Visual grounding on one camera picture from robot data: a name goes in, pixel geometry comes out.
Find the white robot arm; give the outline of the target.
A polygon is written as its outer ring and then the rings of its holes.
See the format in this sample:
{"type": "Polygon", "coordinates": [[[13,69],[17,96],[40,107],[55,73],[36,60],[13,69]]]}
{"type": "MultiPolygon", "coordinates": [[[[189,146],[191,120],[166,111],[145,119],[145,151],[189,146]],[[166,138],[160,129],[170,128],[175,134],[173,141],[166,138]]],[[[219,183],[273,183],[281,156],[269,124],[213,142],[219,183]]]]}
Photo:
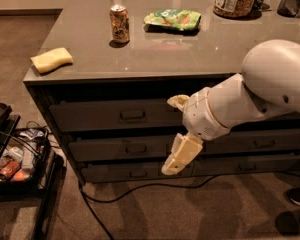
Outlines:
{"type": "Polygon", "coordinates": [[[176,135],[162,166],[161,172],[170,176],[190,164],[206,141],[237,125],[300,113],[300,44],[260,43],[247,53],[239,73],[190,96],[175,95],[167,103],[182,112],[187,129],[185,135],[176,135]]]}

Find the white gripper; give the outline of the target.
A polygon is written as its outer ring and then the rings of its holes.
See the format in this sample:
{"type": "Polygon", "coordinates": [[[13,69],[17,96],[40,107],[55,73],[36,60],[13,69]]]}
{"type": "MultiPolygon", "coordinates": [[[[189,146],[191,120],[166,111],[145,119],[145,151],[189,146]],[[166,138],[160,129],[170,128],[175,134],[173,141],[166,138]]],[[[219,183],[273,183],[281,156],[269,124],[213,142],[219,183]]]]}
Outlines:
{"type": "Polygon", "coordinates": [[[181,94],[167,100],[168,105],[183,112],[182,123],[190,133],[176,135],[171,153],[161,168],[164,175],[176,175],[189,165],[202,150],[202,140],[211,141],[230,132],[213,115],[209,91],[210,88],[205,87],[190,97],[181,94]]]}

